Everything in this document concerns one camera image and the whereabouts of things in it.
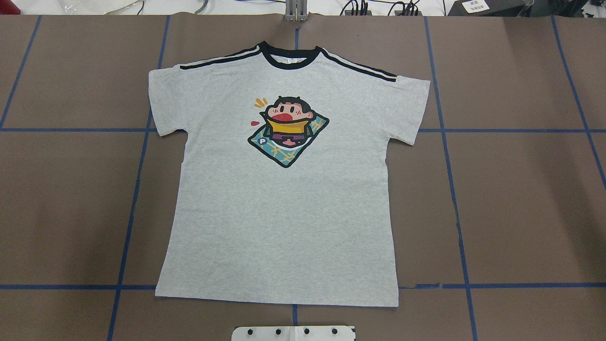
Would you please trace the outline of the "grey cartoon print t-shirt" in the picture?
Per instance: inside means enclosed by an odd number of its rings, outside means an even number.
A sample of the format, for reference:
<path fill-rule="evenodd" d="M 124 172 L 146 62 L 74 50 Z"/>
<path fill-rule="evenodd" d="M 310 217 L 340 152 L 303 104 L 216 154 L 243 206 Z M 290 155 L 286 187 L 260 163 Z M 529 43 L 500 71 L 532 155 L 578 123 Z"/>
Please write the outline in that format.
<path fill-rule="evenodd" d="M 150 71 L 158 134 L 187 134 L 155 295 L 397 307 L 387 147 L 430 88 L 266 42 Z"/>

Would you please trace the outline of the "grey aluminium frame post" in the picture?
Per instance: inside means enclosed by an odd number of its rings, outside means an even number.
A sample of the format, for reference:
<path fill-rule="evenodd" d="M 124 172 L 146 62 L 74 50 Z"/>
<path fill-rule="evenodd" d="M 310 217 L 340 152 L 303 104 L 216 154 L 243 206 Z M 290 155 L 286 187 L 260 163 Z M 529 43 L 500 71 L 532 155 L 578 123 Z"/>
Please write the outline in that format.
<path fill-rule="evenodd" d="M 307 0 L 285 0 L 286 22 L 305 22 L 309 18 Z"/>

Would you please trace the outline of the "black box with label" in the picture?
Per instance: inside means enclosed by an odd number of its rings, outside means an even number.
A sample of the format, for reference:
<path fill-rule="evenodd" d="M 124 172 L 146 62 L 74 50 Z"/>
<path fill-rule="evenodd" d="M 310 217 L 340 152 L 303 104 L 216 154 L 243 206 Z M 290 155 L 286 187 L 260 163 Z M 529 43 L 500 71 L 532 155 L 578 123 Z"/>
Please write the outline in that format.
<path fill-rule="evenodd" d="M 517 17 L 527 0 L 457 0 L 448 17 Z"/>

